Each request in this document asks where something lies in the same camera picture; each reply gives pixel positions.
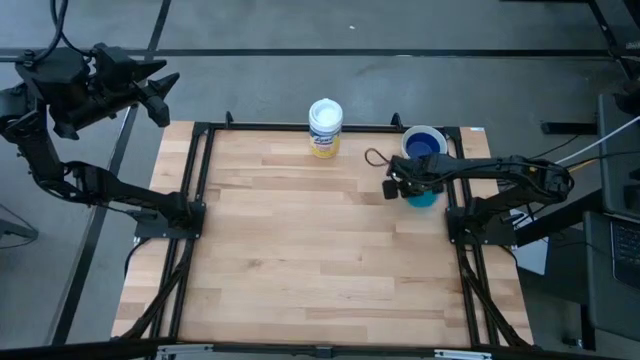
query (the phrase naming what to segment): wooden tabletop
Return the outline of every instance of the wooden tabletop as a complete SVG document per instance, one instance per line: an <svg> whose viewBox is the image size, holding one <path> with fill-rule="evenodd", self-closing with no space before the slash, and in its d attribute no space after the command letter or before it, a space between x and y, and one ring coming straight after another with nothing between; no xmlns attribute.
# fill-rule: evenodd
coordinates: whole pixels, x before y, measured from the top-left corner
<svg viewBox="0 0 640 360"><path fill-rule="evenodd" d="M153 190L179 189L192 127L175 122L165 130ZM489 156L483 129L461 131L466 157ZM304 132L217 131L179 338L469 346L446 194L428 209L384 200L385 168L364 161L369 147L399 154L400 139L343 133L338 156L318 159ZM482 197L498 191L490 180L473 180L471 188ZM166 249L167 240L152 240L133 256L113 335L153 299ZM531 342L513 259L497 247L483 250L495 303ZM476 300L486 341L481 309Z"/></svg>

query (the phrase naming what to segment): product label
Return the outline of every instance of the product label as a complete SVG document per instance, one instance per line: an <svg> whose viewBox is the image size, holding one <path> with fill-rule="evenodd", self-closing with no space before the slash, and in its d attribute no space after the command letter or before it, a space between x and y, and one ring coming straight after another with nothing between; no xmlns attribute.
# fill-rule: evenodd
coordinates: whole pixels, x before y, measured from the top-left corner
<svg viewBox="0 0 640 360"><path fill-rule="evenodd" d="M310 130L311 152L320 158L330 158L338 153L340 148L340 131L332 135L318 134Z"/></svg>

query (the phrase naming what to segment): white lid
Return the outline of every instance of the white lid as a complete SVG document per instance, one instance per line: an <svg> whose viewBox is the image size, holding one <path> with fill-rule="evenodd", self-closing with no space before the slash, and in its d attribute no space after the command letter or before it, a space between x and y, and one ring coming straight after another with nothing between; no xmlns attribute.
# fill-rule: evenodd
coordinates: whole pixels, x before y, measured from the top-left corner
<svg viewBox="0 0 640 360"><path fill-rule="evenodd" d="M309 123L320 132L332 132L342 125L342 107L331 100L318 100L309 109Z"/></svg>

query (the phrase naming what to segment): cable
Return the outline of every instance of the cable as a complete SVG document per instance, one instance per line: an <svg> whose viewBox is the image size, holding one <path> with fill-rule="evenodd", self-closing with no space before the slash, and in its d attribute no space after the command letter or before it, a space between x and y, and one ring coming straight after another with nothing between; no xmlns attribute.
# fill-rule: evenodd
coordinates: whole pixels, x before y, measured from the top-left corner
<svg viewBox="0 0 640 360"><path fill-rule="evenodd" d="M115 212L117 212L117 213L121 213L121 214L128 215L128 216L129 216L129 217L131 217L133 220L136 220L136 221L138 220L138 219L134 216L133 212L131 212L131 211L116 209L116 208L111 207L111 206L109 206L109 205L104 205L104 204L89 204L89 203L86 203L86 202L83 202L83 201L80 201L80 200L74 200L74 199L71 199L71 198L67 198L67 197L64 197L64 196L62 196L62 195L60 195L60 194L56 194L56 193L55 193L55 192L53 192L51 189L47 189L47 188L46 188L46 187L44 187L44 186L43 186L43 185L42 185L42 184L41 184L37 179L35 179L35 178L34 178L34 180L36 181L36 184L38 185L38 187L40 187L40 189L42 189L42 191L46 192L47 194L49 194L49 195L51 195L51 196L53 196L53 197L55 197L55 198L57 198L57 199L64 200L64 201L66 201L66 202L70 202L70 203L72 203L72 204L83 204L83 205L87 205L87 206L91 206L91 205L99 206L99 207L105 208L105 209L107 209L107 210L111 210L111 211L115 211Z"/></svg>
<svg viewBox="0 0 640 360"><path fill-rule="evenodd" d="M55 7L55 0L50 0L49 4ZM64 27L64 17L67 14L68 5L69 0L62 0L62 4L60 5L60 13L58 14L58 21L55 24L56 33L53 36L53 39L51 40L49 46L43 52L39 53L38 55L36 55L36 57L33 58L33 64L37 64L40 61L46 59L47 56L49 56L60 43L60 39L62 38L62 28Z"/></svg>
<svg viewBox="0 0 640 360"><path fill-rule="evenodd" d="M592 161L592 160L600 160L600 159L606 159L606 158L610 158L610 157L614 157L614 156L630 155L630 154L640 154L640 150L636 150L636 151L618 151L618 152L613 152L613 153L609 153L609 154L606 154L606 155L593 156L593 157L590 157L590 158L586 158L584 160L577 161L577 162L575 162L575 163L573 163L571 165L567 165L567 166L565 166L565 168L571 169L571 168L574 168L574 167L578 167L579 165L582 165L584 163L588 163L589 161Z"/></svg>
<svg viewBox="0 0 640 360"><path fill-rule="evenodd" d="M509 254L509 256L511 256L513 258L513 261L516 262L516 266L518 266L518 258L516 257L516 255L513 253L513 251L509 250L505 245L500 245L500 248L502 250L504 250L507 254Z"/></svg>
<svg viewBox="0 0 640 360"><path fill-rule="evenodd" d="M11 214L13 217L15 217L16 219L20 220L23 224L25 224L31 231L35 231L38 232L38 230L36 230L35 227L33 227L33 225L31 225L27 220L23 219L21 216L19 216L18 214L14 213L13 211L9 210L8 207L4 206L3 204L0 204L0 207L4 209L4 211L8 212L9 214ZM16 248L16 247L20 247L20 246L25 246L25 245L29 245L32 242L34 242L36 239L31 239L29 241L27 241L26 243L22 243L22 244L16 244L16 245L9 245L9 246L2 246L0 247L0 250L4 250L4 249L11 249L11 248Z"/></svg>
<svg viewBox="0 0 640 360"><path fill-rule="evenodd" d="M49 11L51 12L51 20L53 21L53 25L57 26L58 25L58 14L56 13L56 9L57 9L56 0L49 1ZM60 35L61 35L62 41L70 49L72 49L75 52L81 54L82 56L93 57L93 55L90 52L82 51L82 50L78 49L77 47L73 46L73 44L71 44L69 39L67 39L67 36L64 34L64 31L61 31Z"/></svg>
<svg viewBox="0 0 640 360"><path fill-rule="evenodd" d="M589 165L593 164L594 162L596 162L596 160L589 160L589 161L585 162L584 164L580 164L580 165L578 165L576 167L573 167L573 168L569 169L569 172L572 173L572 172L578 171L578 170L582 169L585 166L589 166Z"/></svg>
<svg viewBox="0 0 640 360"><path fill-rule="evenodd" d="M571 142L573 142L573 140L575 140L575 139L577 139L577 138L579 138L579 137L580 137L580 135L576 135L576 136L572 137L571 139L569 139L569 140L565 141L564 143L562 143L562 144L560 144L560 145L558 145L558 146L556 146L556 147L554 147L554 148L551 148L551 149L549 149L549 150L547 150L547 151L545 151L545 152L543 152L543 153L540 153L540 154L538 154L538 155L534 155L534 156L532 156L532 157L531 157L531 159L536 159L536 158L539 158L539 157L545 156L545 155L547 155L548 153L553 152L553 151L556 151L556 150L560 149L560 148L561 148L561 147L563 147L563 146L567 146L567 145L569 145Z"/></svg>
<svg viewBox="0 0 640 360"><path fill-rule="evenodd" d="M620 131L622 131L622 130L626 129L627 127L629 127L631 124L635 123L635 122L636 122L636 121L638 121L638 120L640 120L640 116L633 118L633 119L632 119L631 121L629 121L628 123L626 123L626 124L624 124L624 125L620 126L620 127L619 127L619 128L617 128L616 130L612 131L609 135L607 135L607 136L603 137L602 139L600 139L600 140L598 140L598 141L594 142L593 144L591 144L591 145L589 145L589 146L586 146L586 147L585 147L585 148L583 148L582 150L578 150L578 151L576 151L575 153L573 153L573 154L571 154L571 155L569 155L569 156L567 156L567 157L565 157L565 158L563 158L563 159L561 159L561 160L556 161L556 164L562 164L563 162L565 162L565 161L567 161L567 160L570 160L570 159L573 159L574 157L576 157L576 156L578 156L578 155L582 154L583 152L585 152L585 151L587 151L587 150L589 150L589 149L593 148L594 146L597 146L597 145L599 145L599 144L601 144L601 143L603 143L603 142L607 141L610 137L612 137L612 136L616 135L617 133L619 133Z"/></svg>
<svg viewBox="0 0 640 360"><path fill-rule="evenodd" d="M377 163L377 164L372 163L371 160L369 160L369 153L370 152L376 153L384 161L384 163ZM367 150L365 150L365 152L364 152L364 161L366 161L367 164L369 164L369 165L371 165L373 167L382 167L382 166L389 165L389 159L384 157L384 155L382 155L380 153L380 151L378 151L378 149L374 149L374 148L368 148Z"/></svg>
<svg viewBox="0 0 640 360"><path fill-rule="evenodd" d="M127 259L124 261L124 278L125 279L127 278L127 273L129 272L129 262L131 261L131 257L133 256L133 253L135 253L136 250L138 250L138 248L144 245L147 241L149 241L149 238L140 238L140 242L138 242L136 246L134 246L133 249L129 251L129 254L127 255Z"/></svg>

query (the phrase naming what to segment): white cable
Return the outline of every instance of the white cable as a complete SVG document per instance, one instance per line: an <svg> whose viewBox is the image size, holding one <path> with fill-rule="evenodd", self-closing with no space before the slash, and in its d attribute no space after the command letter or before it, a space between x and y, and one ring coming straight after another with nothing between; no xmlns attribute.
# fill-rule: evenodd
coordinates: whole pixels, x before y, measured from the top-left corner
<svg viewBox="0 0 640 360"><path fill-rule="evenodd" d="M602 139L600 139L600 140L598 140L598 141L594 142L593 144L591 144L591 145L589 145L589 146L585 147L584 149L579 150L579 151L577 151L577 152L575 152L575 153L573 153L573 154L571 154L571 155L567 156L566 158L564 158L564 159L562 159L562 160L558 160L558 161L556 161L556 164L562 164L563 162L565 162L565 161L567 161L567 160L571 160L571 159L573 159L574 157L576 157L576 156L578 156L578 155L582 154L583 152L585 152L585 151L587 151L587 150L589 150L589 149L593 148L594 146L598 146L598 145L600 145L601 143L603 143L603 142L607 141L607 140L608 140L610 137L612 137L613 135L615 135L615 134L619 133L620 131L624 130L625 128L627 128L628 126L630 126L631 124L635 123L635 122L636 122L636 121L638 121L638 120L640 120L640 116L638 116L637 118L634 118L633 120L629 121L628 123L626 123L626 124L624 124L624 125L620 126L620 127L619 127L619 128L617 128L616 130L614 130L611 134L609 134L609 135L607 135L607 136L603 137Z"/></svg>

